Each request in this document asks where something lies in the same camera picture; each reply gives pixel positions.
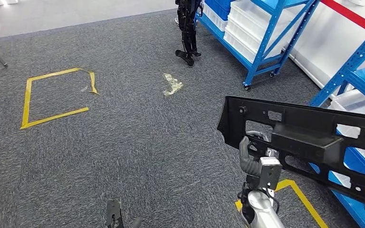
gray floor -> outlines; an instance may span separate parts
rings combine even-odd
[[[223,98],[237,95],[307,104],[318,88],[288,61],[250,91],[246,69],[203,27],[194,67],[174,10],[0,38],[0,227],[103,227],[108,199],[120,198],[126,224],[244,227],[234,201],[245,176],[238,151],[216,131]],[[20,130],[26,79],[80,67],[87,74],[33,82],[30,120],[81,107],[89,111]],[[165,97],[169,73],[184,86]],[[295,180],[330,228],[357,227],[332,193]],[[277,192],[287,227],[318,227],[291,189]]]

plastic crate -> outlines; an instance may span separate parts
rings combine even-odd
[[[222,20],[206,3],[203,5],[203,13],[213,22],[216,27],[222,32],[227,25],[226,20]]]
[[[224,33],[223,39],[230,44],[237,52],[239,52],[244,58],[249,62],[254,62],[255,55],[257,52],[250,47],[246,46],[240,38],[235,37],[228,27],[226,27],[226,32]]]
[[[228,23],[227,23],[227,28],[229,28],[230,33],[234,37],[241,40],[247,47],[254,50],[255,53],[257,53],[262,40],[259,37],[251,34],[249,31],[247,31],[243,25],[241,25],[239,22],[236,22],[236,20],[233,17],[231,17],[230,15],[228,18],[229,19],[228,19]],[[272,37],[271,39],[275,40],[277,38],[277,35],[279,35],[279,34],[276,34],[276,36]],[[285,44],[286,44],[286,41],[284,39],[280,40],[279,43],[267,55],[267,57],[279,55]]]
[[[207,4],[222,20],[227,20],[230,13],[230,2],[225,0],[205,0]]]
[[[229,16],[259,40],[263,39],[271,18],[270,14],[251,1],[232,2]],[[294,15],[283,10],[272,33],[272,37],[278,37],[293,18]],[[290,38],[290,34],[293,34],[293,31],[288,32],[282,40]]]

red stripe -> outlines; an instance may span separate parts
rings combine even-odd
[[[321,0],[321,2],[365,29],[365,19],[359,16],[358,14],[354,13],[353,11],[342,6],[341,4],[337,3],[334,0]]]

crumpled plastic bag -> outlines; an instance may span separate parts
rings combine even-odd
[[[171,76],[170,74],[164,73],[163,76],[166,78],[166,80],[168,81],[168,83],[171,86],[171,90],[163,91],[163,94],[165,96],[170,96],[170,95],[174,94],[175,92],[180,90],[181,87],[183,86],[182,82],[178,82],[178,80],[176,78],[173,78],[173,76]]]

blue shelving unit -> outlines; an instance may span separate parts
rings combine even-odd
[[[292,51],[298,38],[303,32],[304,27],[307,25],[311,15],[313,14],[315,8],[317,7],[319,0],[252,0],[252,2],[271,15],[268,28],[266,29],[265,35],[261,41],[261,45],[258,49],[257,55],[255,56],[255,59],[252,63],[249,62],[246,58],[244,58],[240,53],[238,53],[231,45],[229,45],[223,39],[224,32],[221,32],[209,20],[209,18],[206,17],[206,15],[202,15],[202,17],[197,15],[198,21],[201,24],[203,24],[218,39],[218,41],[220,41],[248,69],[247,77],[243,82],[243,86],[246,90],[249,89],[252,79],[255,75],[259,75],[265,72],[271,72],[270,76],[275,76],[279,73],[281,67],[287,60],[290,52]],[[271,46],[268,49],[266,49],[267,44],[270,41],[271,35],[282,13],[282,10],[285,8],[301,4],[305,5],[302,8],[302,10],[293,18],[293,20],[282,31],[282,33],[277,37],[277,39],[272,42]],[[296,32],[293,35],[292,39],[290,40],[289,45],[286,48],[285,52],[281,53],[280,55],[267,58],[266,56],[271,52],[271,50],[277,45],[277,43],[286,35],[286,33],[294,26],[294,24],[302,16],[303,18],[301,19],[301,22],[297,27]],[[278,60],[278,62],[273,64],[272,66],[258,70],[259,66],[275,60]]]
[[[353,53],[353,55],[338,70],[332,79],[311,101],[311,106],[321,106],[328,97],[339,87],[338,94],[342,94],[347,85],[351,84],[365,95],[365,68],[357,70],[357,68],[365,61],[365,41]],[[344,159],[345,164],[351,169],[365,174],[365,158],[355,148],[348,148]],[[339,183],[334,174],[329,174],[330,180]],[[348,210],[350,215],[355,219],[358,225],[365,228],[365,204],[362,204],[349,197],[343,196],[333,191],[335,196]]]

